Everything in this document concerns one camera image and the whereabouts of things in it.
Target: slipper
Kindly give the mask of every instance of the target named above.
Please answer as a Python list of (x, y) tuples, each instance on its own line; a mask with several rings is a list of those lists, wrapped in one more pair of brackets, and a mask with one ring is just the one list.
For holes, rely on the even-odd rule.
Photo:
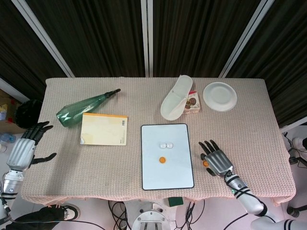
[(162, 102), (160, 112), (164, 119), (174, 121), (182, 115), (192, 85), (193, 80), (188, 75), (179, 76), (174, 87)]

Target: book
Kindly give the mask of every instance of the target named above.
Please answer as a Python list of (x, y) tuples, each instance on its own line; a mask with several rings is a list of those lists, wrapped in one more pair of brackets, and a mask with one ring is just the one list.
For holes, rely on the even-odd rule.
[(126, 145), (128, 117), (83, 113), (82, 145)]

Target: orange coin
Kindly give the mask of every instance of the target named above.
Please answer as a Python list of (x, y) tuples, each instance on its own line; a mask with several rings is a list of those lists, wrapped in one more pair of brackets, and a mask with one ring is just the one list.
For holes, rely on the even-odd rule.
[(160, 163), (164, 164), (166, 162), (166, 158), (165, 157), (160, 157), (159, 161), (160, 161)]
[(202, 161), (203, 166), (208, 167), (209, 163), (207, 161)]

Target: knit tablecloth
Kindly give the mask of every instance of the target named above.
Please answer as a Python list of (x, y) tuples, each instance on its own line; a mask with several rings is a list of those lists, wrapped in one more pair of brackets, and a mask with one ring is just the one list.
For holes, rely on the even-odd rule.
[[(167, 121), (160, 106), (177, 78), (53, 78), (39, 121), (50, 121), (35, 156), (56, 152), (49, 162), (26, 172), (24, 199), (44, 205), (70, 198), (108, 200), (160, 199), (182, 196), (199, 200), (213, 196), (233, 197), (222, 178), (210, 176), (202, 165), (199, 141), (213, 139), (228, 156), (235, 172), (259, 197), (273, 197), (275, 204), (295, 195), (295, 184), (264, 80), (194, 78), (201, 110)], [(237, 104), (228, 112), (210, 109), (202, 98), (206, 85), (221, 81), (237, 93)], [(56, 113), (65, 105), (121, 88), (95, 113), (127, 115), (126, 146), (80, 145), (81, 124), (63, 127)], [(144, 191), (142, 189), (141, 126), (186, 123), (189, 130), (195, 186), (191, 189)]]

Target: white plate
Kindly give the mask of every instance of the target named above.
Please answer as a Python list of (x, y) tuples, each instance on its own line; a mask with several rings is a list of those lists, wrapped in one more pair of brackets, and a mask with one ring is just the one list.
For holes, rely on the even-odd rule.
[(207, 106), (219, 112), (232, 110), (237, 101), (236, 91), (223, 82), (213, 82), (207, 85), (202, 96)]

